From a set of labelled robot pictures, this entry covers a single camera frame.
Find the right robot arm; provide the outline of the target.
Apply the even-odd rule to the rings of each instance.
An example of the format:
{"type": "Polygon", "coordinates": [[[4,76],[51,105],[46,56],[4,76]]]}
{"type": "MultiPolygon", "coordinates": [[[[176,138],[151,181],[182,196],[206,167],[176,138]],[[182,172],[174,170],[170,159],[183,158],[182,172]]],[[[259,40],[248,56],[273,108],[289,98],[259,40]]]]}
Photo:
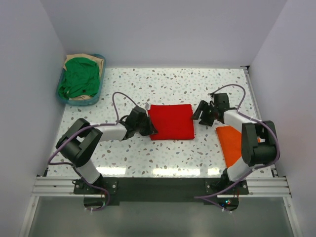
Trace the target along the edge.
{"type": "Polygon", "coordinates": [[[213,186],[217,192],[210,197],[230,190],[253,171],[268,167],[280,158],[274,122],[252,118],[231,107],[226,93],[212,94],[212,97],[210,102],[200,101],[191,119],[199,120],[199,124],[206,126],[219,121],[240,132],[241,156],[223,171],[219,182],[213,186]]]}

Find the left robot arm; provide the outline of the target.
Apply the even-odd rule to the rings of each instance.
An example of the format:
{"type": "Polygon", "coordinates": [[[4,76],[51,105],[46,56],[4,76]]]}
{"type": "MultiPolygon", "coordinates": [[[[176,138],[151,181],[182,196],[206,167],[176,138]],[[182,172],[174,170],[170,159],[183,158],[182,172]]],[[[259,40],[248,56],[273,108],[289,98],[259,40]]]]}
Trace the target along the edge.
{"type": "Polygon", "coordinates": [[[59,139],[56,152],[70,162],[87,184],[95,189],[104,188],[103,176],[91,160],[97,145],[105,141],[124,141],[136,133],[141,136],[158,134],[148,112],[138,106],[115,123],[92,124],[79,118],[59,139]]]}

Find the red t-shirt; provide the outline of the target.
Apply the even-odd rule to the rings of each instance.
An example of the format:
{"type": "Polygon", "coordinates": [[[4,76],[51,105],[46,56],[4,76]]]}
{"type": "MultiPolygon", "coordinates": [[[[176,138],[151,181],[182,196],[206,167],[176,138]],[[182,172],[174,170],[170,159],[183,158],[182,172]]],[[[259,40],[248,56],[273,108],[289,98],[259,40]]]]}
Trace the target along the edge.
{"type": "Polygon", "coordinates": [[[193,140],[194,122],[191,119],[193,109],[190,104],[151,105],[148,110],[150,119],[158,131],[150,139],[158,140],[193,140]]]}

